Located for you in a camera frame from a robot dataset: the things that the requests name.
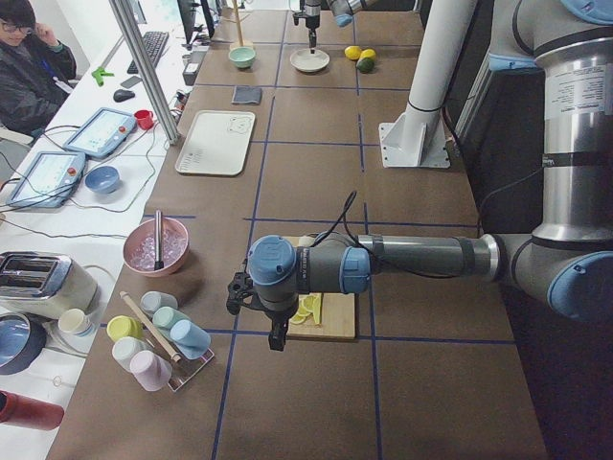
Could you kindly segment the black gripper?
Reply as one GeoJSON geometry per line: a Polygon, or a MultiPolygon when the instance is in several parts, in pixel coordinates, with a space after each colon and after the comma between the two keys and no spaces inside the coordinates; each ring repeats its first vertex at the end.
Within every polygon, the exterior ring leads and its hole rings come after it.
{"type": "Polygon", "coordinates": [[[316,30],[320,27],[321,0],[300,0],[299,9],[293,13],[293,22],[298,26],[301,20],[308,28],[309,51],[314,54],[317,46],[316,30]]]}
{"type": "Polygon", "coordinates": [[[269,349],[283,351],[289,319],[293,314],[288,311],[281,312],[266,307],[255,291],[253,280],[245,271],[236,272],[227,289],[227,311],[232,315],[238,315],[241,308],[263,312],[272,321],[271,331],[268,335],[269,349]]]}

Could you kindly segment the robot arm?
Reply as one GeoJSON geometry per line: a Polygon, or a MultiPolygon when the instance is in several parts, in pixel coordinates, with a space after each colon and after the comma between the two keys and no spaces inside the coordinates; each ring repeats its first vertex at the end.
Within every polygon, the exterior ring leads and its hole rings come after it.
{"type": "Polygon", "coordinates": [[[476,239],[317,235],[308,246],[255,241],[226,307],[263,312],[271,349],[284,348],[302,294],[360,293],[381,271],[432,278],[480,275],[523,290],[578,321],[612,316],[612,5],[498,1],[489,67],[545,74],[543,218],[529,234],[476,239]]]}
{"type": "MultiPolygon", "coordinates": [[[[332,0],[327,1],[336,25],[345,27],[352,22],[353,17],[361,11],[368,10],[377,0],[332,0]]],[[[293,13],[293,21],[298,25],[301,20],[305,21],[308,32],[309,51],[313,54],[317,47],[317,30],[321,24],[320,0],[300,0],[299,9],[293,13]]]]}

